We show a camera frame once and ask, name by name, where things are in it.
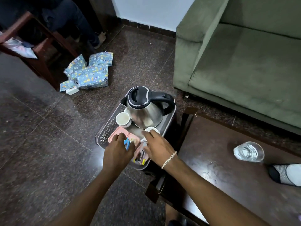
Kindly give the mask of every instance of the sofa seat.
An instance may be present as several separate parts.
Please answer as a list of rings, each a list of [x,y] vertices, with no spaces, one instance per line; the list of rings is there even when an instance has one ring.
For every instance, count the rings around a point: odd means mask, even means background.
[[[189,86],[301,128],[301,40],[220,23]]]

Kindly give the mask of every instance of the granite floor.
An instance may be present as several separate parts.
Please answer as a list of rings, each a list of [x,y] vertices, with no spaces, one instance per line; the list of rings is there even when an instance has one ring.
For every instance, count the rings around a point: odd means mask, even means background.
[[[87,60],[95,53],[74,45]],[[0,54],[0,225],[44,225],[102,169],[95,134],[125,89],[145,85],[176,97],[177,121],[187,106],[221,122],[301,153],[291,133],[254,121],[173,88],[175,39],[118,26],[97,50],[114,52],[109,86],[69,96],[56,92],[20,60]],[[62,55],[50,69],[64,80],[72,60]],[[144,193],[152,177],[127,167],[106,194],[92,225],[164,225],[164,204]]]

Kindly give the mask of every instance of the green sofa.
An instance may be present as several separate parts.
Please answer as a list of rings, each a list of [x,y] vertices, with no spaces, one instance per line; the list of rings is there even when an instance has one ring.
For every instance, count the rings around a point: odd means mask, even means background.
[[[301,135],[301,0],[195,0],[174,86]]]

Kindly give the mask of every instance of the person's left hand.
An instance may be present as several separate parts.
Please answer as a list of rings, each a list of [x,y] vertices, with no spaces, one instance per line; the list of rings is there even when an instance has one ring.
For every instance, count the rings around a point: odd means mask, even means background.
[[[132,142],[130,148],[126,150],[125,140],[126,136],[123,133],[113,136],[111,143],[104,151],[102,170],[112,176],[118,177],[134,156],[135,144]]]

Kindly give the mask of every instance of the blue clip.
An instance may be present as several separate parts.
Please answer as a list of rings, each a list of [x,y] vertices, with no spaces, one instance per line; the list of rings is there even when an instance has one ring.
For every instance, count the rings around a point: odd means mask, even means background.
[[[126,138],[126,140],[124,141],[124,146],[126,147],[126,150],[128,150],[130,148],[130,144],[131,144],[131,141]]]

